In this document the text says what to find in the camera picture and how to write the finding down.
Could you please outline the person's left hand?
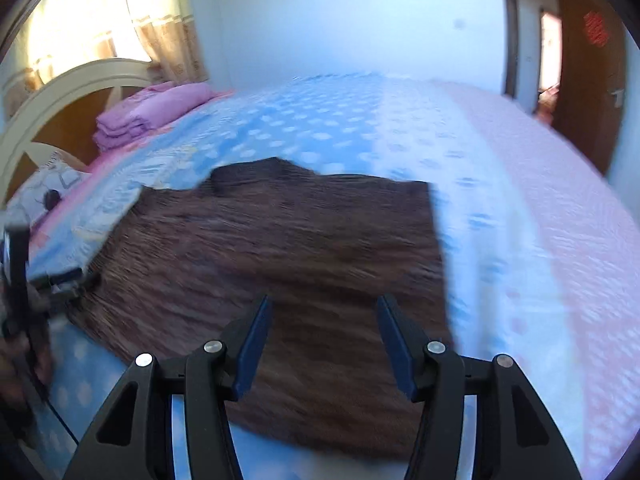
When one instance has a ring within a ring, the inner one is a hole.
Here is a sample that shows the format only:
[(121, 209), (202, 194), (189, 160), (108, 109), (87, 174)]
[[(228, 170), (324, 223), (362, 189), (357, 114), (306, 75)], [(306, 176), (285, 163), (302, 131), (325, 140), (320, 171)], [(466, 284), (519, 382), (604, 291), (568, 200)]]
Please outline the person's left hand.
[[(1, 400), (10, 408), (24, 408), (27, 404), (27, 390), (32, 382), (28, 378), (24, 359), (29, 349), (30, 344), (25, 336), (13, 340), (1, 339)], [(36, 344), (36, 356), (36, 377), (49, 388), (54, 361), (48, 336)]]

